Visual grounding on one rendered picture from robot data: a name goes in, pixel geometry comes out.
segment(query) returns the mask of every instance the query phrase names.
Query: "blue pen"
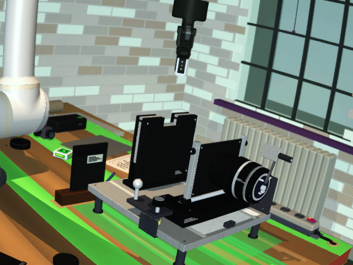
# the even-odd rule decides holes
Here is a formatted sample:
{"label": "blue pen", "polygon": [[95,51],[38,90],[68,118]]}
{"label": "blue pen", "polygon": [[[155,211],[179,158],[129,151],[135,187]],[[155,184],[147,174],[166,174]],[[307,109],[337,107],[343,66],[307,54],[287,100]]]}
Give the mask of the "blue pen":
{"label": "blue pen", "polygon": [[115,175],[115,172],[113,172],[113,173],[110,175],[110,177],[106,179],[106,181],[110,181],[111,178],[113,178],[114,175]]}

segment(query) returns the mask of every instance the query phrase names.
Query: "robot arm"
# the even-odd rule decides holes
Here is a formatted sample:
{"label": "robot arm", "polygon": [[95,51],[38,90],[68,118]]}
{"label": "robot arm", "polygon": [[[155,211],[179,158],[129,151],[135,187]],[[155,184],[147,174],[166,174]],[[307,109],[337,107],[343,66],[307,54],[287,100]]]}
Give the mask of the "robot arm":
{"label": "robot arm", "polygon": [[175,74],[185,76],[188,59],[194,44],[196,29],[195,21],[203,22],[207,17],[208,2],[203,0],[174,0],[172,16],[182,18],[183,23],[178,26],[178,38],[176,41]]}

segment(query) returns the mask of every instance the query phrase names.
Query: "red switch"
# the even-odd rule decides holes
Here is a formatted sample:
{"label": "red switch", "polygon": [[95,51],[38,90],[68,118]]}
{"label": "red switch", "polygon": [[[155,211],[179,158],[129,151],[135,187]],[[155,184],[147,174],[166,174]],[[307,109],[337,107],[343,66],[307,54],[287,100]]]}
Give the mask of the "red switch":
{"label": "red switch", "polygon": [[311,217],[309,217],[309,218],[307,219],[307,221],[308,221],[308,222],[311,222],[312,224],[314,224],[314,223],[316,222],[316,220],[315,220],[314,218],[311,218]]}

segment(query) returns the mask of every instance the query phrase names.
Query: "purple window sill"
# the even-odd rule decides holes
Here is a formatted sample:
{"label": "purple window sill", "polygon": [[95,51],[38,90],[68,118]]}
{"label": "purple window sill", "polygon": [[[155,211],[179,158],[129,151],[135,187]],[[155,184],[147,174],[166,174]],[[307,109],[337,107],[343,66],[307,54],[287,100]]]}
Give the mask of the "purple window sill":
{"label": "purple window sill", "polygon": [[286,123],[282,120],[278,120],[278,119],[272,118],[270,116],[255,112],[253,110],[235,105],[235,104],[230,103],[228,101],[225,101],[223,99],[215,99],[214,104],[217,106],[232,110],[234,112],[252,117],[256,120],[260,120],[265,123],[269,123],[273,126],[282,128],[284,130],[290,131],[292,133],[301,135],[303,137],[309,138],[309,139],[314,140],[316,142],[320,142],[322,144],[328,145],[330,147],[336,148],[340,151],[343,151],[343,152],[349,153],[350,155],[353,155],[353,147],[352,146],[343,144],[342,142],[335,141],[335,140],[330,139],[326,136],[319,135],[315,132],[297,127],[295,125]]}

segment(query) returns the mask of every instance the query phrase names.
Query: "window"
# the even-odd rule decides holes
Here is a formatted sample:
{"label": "window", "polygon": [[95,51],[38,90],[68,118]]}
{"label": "window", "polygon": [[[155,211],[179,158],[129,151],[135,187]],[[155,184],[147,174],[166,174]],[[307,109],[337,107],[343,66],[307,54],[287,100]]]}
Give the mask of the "window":
{"label": "window", "polygon": [[236,101],[344,137],[353,131],[353,0],[257,0]]}

